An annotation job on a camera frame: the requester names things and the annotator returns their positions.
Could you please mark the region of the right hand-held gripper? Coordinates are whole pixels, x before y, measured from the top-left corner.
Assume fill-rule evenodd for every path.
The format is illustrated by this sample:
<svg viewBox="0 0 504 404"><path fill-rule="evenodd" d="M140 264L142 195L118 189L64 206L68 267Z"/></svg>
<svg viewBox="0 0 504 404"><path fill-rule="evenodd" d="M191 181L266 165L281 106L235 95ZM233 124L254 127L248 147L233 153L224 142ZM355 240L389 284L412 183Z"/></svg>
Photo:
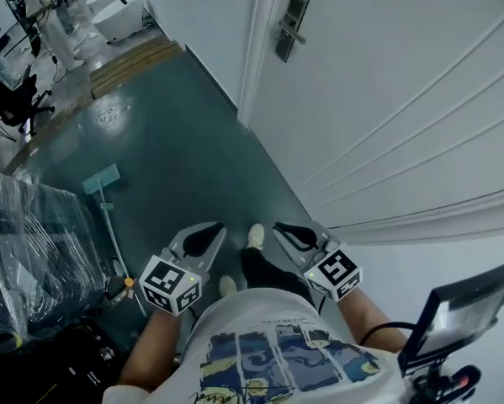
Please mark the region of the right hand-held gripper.
<svg viewBox="0 0 504 404"><path fill-rule="evenodd" d="M361 285L363 270L344 252L344 243L318 223L310 227L278 221L274 236L309 287L338 302Z"/></svg>

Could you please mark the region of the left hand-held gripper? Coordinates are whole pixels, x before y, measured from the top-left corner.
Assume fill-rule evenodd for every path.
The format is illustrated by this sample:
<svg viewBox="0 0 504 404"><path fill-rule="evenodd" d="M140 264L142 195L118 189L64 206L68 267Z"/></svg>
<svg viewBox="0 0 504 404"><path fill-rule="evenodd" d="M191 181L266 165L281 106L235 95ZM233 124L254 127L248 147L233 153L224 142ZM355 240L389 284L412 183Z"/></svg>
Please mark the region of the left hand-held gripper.
<svg viewBox="0 0 504 404"><path fill-rule="evenodd" d="M197 302L226 237L218 221L182 229L169 247L152 256L139 284L147 302L172 316L180 316Z"/></svg>

